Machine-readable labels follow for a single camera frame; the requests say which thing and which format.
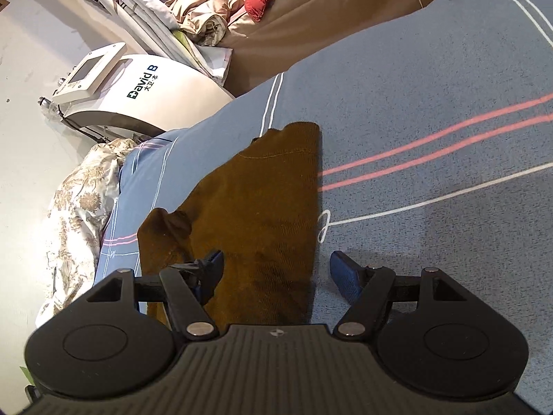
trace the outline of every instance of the metal screw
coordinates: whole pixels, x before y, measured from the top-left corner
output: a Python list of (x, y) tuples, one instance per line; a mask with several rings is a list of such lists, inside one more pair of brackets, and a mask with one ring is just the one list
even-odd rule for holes
[(196, 321), (195, 323), (190, 323), (186, 327), (186, 331), (189, 334), (195, 335), (195, 336), (201, 336), (201, 335), (207, 335), (211, 334), (215, 328), (212, 324), (206, 323), (205, 321)]
[(349, 321), (338, 326), (338, 332), (348, 337), (354, 335), (361, 335), (365, 332), (365, 326), (361, 323), (356, 323), (355, 321)]

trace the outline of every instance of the crumpled beige fabric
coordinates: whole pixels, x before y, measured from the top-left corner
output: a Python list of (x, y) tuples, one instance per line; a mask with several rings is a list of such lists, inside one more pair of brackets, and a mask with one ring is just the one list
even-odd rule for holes
[(94, 145), (57, 188), (43, 224), (46, 301), (37, 328), (92, 287), (102, 231), (119, 197), (119, 170), (136, 146), (132, 139)]
[(225, 35), (231, 15), (245, 0), (168, 0), (165, 4), (180, 29), (199, 45), (216, 46)]

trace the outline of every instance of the white and brown floral fabric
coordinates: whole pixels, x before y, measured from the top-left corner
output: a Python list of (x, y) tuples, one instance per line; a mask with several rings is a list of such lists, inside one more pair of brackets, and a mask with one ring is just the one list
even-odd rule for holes
[(119, 197), (119, 170), (136, 146), (131, 139), (95, 145), (56, 190), (43, 224), (47, 296), (37, 327), (92, 287), (102, 232)]

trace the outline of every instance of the white stripe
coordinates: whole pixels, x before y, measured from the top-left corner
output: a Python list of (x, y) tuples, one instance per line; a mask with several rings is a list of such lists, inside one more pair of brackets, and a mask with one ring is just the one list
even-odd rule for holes
[(531, 169), (527, 169), (527, 170), (523, 170), (521, 172), (513, 173), (512, 175), (500, 177), (500, 178), (494, 179), (492, 181), (488, 181), (486, 183), (478, 184), (474, 187), (465, 188), (463, 190), (458, 190), (456, 192), (453, 192), (453, 193), (450, 193), (450, 194), (447, 194), (447, 195), (439, 196), (439, 197), (433, 198), (431, 200), (422, 201), (420, 203), (412, 204), (410, 206), (399, 207), (397, 209), (392, 209), (390, 211), (377, 212), (377, 213), (372, 213), (372, 214), (369, 214), (369, 215), (363, 215), (361, 217), (354, 217), (352, 219), (347, 219), (347, 220), (339, 220), (339, 221), (331, 222), (330, 221), (331, 213), (327, 209), (327, 210), (323, 211), (322, 214), (320, 214), (320, 216), (319, 216), (319, 220), (324, 215), (326, 215), (327, 218), (326, 218), (326, 223), (325, 223), (324, 227), (319, 231), (319, 235), (317, 236), (317, 238), (319, 240), (319, 243), (324, 242), (325, 237), (326, 237), (326, 232), (328, 231), (328, 228), (331, 227), (331, 226), (337, 226), (339, 224), (348, 224), (348, 223), (353, 223), (353, 222), (356, 222), (356, 221), (363, 221), (363, 220), (369, 220), (369, 219), (377, 219), (379, 217), (385, 217), (387, 215), (392, 215), (394, 213), (406, 212), (406, 211), (410, 211), (411, 209), (423, 208), (424, 206), (428, 206), (429, 204), (433, 204), (433, 203), (444, 201), (444, 200), (449, 200), (451, 198), (455, 198), (456, 196), (468, 194), (470, 192), (474, 192), (476, 190), (480, 190), (480, 189), (483, 189), (483, 188), (486, 188), (486, 187), (491, 187), (491, 186), (496, 185), (496, 184), (505, 183), (506, 181), (510, 181), (510, 180), (515, 179), (517, 177), (530, 175), (532, 173), (540, 172), (541, 170), (549, 169), (549, 168), (552, 168), (552, 167), (553, 167), (553, 162), (549, 162), (547, 164), (538, 165), (537, 167), (532, 167)]
[(271, 96), (273, 96), (273, 89), (275, 88), (275, 84), (277, 83), (278, 75), (275, 76), (275, 79), (273, 79), (273, 85), (271, 86), (271, 91), (269, 93), (269, 98), (267, 98), (267, 104), (265, 105), (265, 112), (263, 113), (263, 119), (261, 121), (261, 131), (259, 131), (259, 137), (263, 135), (263, 128), (265, 127), (265, 116), (267, 115), (267, 110), (269, 109), (269, 103), (271, 102)]
[(516, 3), (516, 5), (522, 9), (522, 12), (524, 12), (524, 14), (526, 14), (526, 17), (528, 17), (530, 19), (530, 21), (535, 25), (535, 27), (537, 28), (537, 30), (541, 33), (541, 35), (545, 38), (545, 40), (547, 42), (549, 42), (549, 45), (551, 45), (551, 48), (553, 48), (553, 41), (551, 41), (551, 39), (548, 37), (548, 35), (545, 33), (545, 31), (543, 29), (541, 29), (541, 26), (536, 22), (536, 20), (532, 17), (532, 15), (526, 10), (526, 8), (519, 3), (518, 0), (512, 0)]
[(109, 255), (108, 253), (100, 253), (101, 255), (103, 256), (133, 256), (133, 255), (137, 255), (138, 254), (138, 251), (135, 251), (134, 253), (125, 253), (123, 255)]
[(177, 137), (173, 143), (171, 144), (171, 148), (169, 148), (165, 154), (163, 155), (163, 163), (161, 164), (161, 173), (159, 175), (159, 181), (158, 181), (158, 188), (156, 189), (156, 196), (154, 196), (154, 201), (152, 201), (151, 203), (151, 208), (150, 210), (154, 210), (154, 206), (156, 205), (156, 202), (158, 200), (158, 196), (159, 196), (159, 189), (161, 188), (161, 180), (163, 179), (163, 175), (165, 174), (165, 165), (167, 163), (167, 159), (169, 158), (169, 155), (171, 154), (171, 151), (172, 151), (172, 147), (175, 146), (175, 143), (176, 141), (178, 140), (179, 138)]
[(530, 6), (532, 6), (532, 8), (535, 9), (535, 11), (540, 15), (540, 17), (541, 17), (542, 19), (544, 19), (544, 22), (547, 23), (549, 29), (550, 29), (551, 31), (553, 31), (553, 25), (551, 25), (551, 23), (549, 22), (549, 20), (547, 19), (547, 17), (544, 15), (544, 13), (541, 12), (540, 9), (539, 9), (534, 3), (532, 3), (530, 0), (524, 0), (524, 1), (526, 1)]
[[(115, 202), (115, 215), (113, 217), (113, 224), (111, 225), (111, 235), (110, 235), (111, 238), (115, 237), (115, 223), (117, 223), (117, 213), (118, 212), (119, 212), (119, 198)], [(108, 252), (108, 254), (111, 253), (111, 244), (107, 247), (107, 252)], [(106, 259), (106, 265), (104, 267), (103, 278), (106, 277), (107, 265), (108, 265), (109, 261), (110, 261), (110, 257), (108, 256), (108, 258)]]
[(278, 93), (280, 92), (280, 86), (282, 85), (283, 79), (284, 79), (284, 73), (281, 73), (280, 74), (280, 82), (278, 84), (278, 88), (277, 88), (276, 94), (275, 94), (275, 101), (273, 103), (273, 110), (271, 110), (271, 118), (269, 120), (269, 127), (267, 129), (271, 129), (271, 127), (273, 126), (273, 115), (275, 113), (275, 107), (277, 106)]

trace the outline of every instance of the machine screen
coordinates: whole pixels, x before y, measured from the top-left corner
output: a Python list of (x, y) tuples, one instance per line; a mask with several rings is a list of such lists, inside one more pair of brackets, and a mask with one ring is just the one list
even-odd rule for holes
[(68, 82), (68, 84), (71, 84), (73, 82), (81, 81), (88, 73), (90, 73), (90, 70), (94, 68), (94, 66), (98, 63), (98, 61), (103, 58), (103, 56), (96, 56), (92, 59), (87, 60), (80, 69), (77, 70), (77, 73), (73, 75), (73, 78)]

